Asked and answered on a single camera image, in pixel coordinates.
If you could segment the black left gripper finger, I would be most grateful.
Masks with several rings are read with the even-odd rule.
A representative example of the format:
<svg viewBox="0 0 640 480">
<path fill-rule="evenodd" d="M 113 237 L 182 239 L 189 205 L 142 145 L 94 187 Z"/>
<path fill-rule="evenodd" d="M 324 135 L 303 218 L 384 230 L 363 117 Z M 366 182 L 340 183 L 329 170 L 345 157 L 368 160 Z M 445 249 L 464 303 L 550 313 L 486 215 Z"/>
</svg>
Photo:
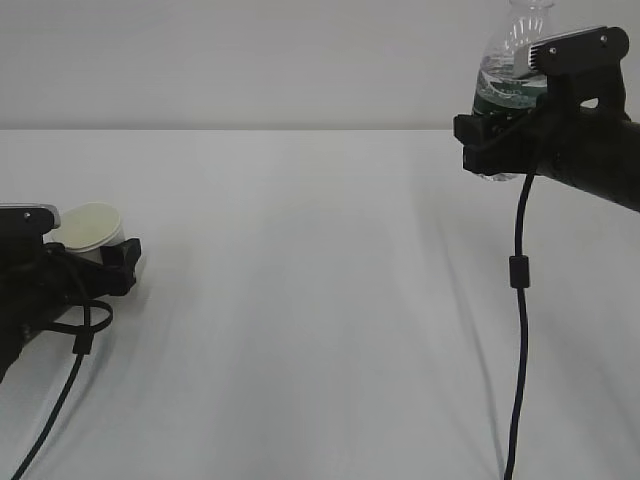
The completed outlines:
<svg viewBox="0 0 640 480">
<path fill-rule="evenodd" d="M 89 296 L 126 296 L 136 284 L 136 265 L 141 258 L 139 238 L 98 249 L 100 260 L 70 255 Z"/>
</svg>

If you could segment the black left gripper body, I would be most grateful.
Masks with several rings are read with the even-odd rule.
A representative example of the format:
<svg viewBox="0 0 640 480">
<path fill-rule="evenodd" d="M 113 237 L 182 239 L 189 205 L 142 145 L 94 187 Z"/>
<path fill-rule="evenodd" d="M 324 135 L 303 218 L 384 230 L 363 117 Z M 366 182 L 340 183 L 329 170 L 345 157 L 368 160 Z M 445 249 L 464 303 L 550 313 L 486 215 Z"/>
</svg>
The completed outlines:
<svg viewBox="0 0 640 480">
<path fill-rule="evenodd" d="M 57 244 L 35 258 L 1 269 L 1 375 L 43 331 L 74 337 L 73 352 L 91 351 L 91 310 L 113 293 L 113 267 L 78 258 Z"/>
</svg>

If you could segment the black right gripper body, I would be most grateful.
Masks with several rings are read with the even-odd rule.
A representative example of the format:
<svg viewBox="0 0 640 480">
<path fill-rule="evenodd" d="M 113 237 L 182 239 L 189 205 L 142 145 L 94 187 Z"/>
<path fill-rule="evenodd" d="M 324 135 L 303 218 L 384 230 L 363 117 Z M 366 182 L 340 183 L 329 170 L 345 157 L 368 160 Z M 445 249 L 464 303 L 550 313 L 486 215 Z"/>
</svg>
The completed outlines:
<svg viewBox="0 0 640 480">
<path fill-rule="evenodd" d="M 620 74 L 549 75 L 530 124 L 527 174 L 639 210 L 639 124 Z"/>
</svg>

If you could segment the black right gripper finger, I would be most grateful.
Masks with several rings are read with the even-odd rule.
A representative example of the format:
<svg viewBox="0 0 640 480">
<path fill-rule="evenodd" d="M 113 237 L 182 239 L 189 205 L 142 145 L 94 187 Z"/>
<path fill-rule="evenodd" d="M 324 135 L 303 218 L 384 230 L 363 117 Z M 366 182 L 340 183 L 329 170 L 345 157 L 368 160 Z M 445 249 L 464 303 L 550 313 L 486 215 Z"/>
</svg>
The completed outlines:
<svg viewBox="0 0 640 480">
<path fill-rule="evenodd" d="M 458 114 L 453 135 L 462 146 L 463 169 L 481 176 L 514 176 L 529 170 L 531 142 L 525 139 L 528 113 Z"/>
</svg>

